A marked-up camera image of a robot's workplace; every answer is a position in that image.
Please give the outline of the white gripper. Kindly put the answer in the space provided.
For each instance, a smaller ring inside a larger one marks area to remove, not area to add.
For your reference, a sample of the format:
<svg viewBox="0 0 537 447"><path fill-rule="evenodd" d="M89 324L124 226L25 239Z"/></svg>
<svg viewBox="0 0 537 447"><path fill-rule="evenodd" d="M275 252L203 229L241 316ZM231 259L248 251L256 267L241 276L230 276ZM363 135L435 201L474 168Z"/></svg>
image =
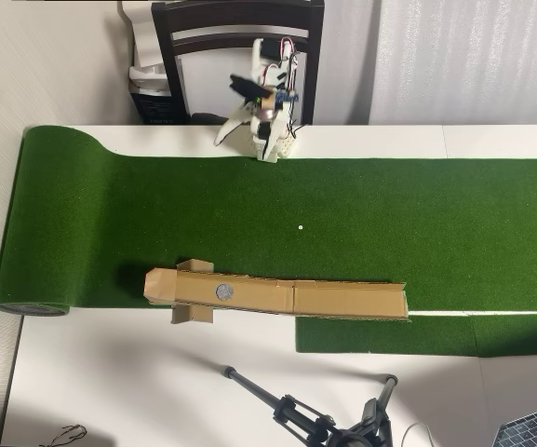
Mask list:
<svg viewBox="0 0 537 447"><path fill-rule="evenodd" d="M261 140L264 141L261 149L261 161L277 161L278 158L287 158L290 153L289 117L292 115L291 107L296 101L296 92L292 87L289 69L282 62L263 63L254 66L251 79L260 87L268 90L268 98L259 98L255 115L261 121ZM251 120L251 112L236 111L220 127L215 145L220 145L225 138L243 124Z"/></svg>

